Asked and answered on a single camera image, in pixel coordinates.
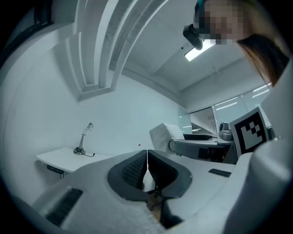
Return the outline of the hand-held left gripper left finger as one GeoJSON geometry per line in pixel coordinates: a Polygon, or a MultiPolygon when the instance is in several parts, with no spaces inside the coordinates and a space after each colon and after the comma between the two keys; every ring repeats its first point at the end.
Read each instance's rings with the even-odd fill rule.
{"type": "Polygon", "coordinates": [[[143,191],[143,179],[147,171],[147,151],[142,150],[114,165],[108,172],[107,181],[111,189],[128,201],[147,201],[143,191]]]}

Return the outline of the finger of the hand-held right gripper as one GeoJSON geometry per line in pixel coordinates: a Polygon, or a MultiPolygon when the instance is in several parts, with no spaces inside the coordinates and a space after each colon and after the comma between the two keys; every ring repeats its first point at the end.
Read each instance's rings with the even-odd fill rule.
{"type": "Polygon", "coordinates": [[[168,143],[169,149],[191,159],[208,159],[209,149],[218,147],[216,135],[183,134],[184,139],[172,139],[168,143]]]}

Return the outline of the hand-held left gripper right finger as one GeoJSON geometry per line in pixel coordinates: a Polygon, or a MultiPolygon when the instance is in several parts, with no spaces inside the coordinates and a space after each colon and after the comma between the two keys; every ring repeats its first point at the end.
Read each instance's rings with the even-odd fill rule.
{"type": "Polygon", "coordinates": [[[164,198],[182,197],[192,183],[186,167],[154,150],[148,150],[148,170],[164,198]]]}

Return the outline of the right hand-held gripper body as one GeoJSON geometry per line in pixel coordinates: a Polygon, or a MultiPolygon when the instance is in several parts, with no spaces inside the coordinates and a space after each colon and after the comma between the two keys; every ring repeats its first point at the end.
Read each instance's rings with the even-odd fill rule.
{"type": "Polygon", "coordinates": [[[236,164],[239,157],[253,152],[259,145],[272,139],[260,106],[230,123],[222,122],[217,135],[217,146],[199,149],[198,158],[212,162],[236,164]]]}

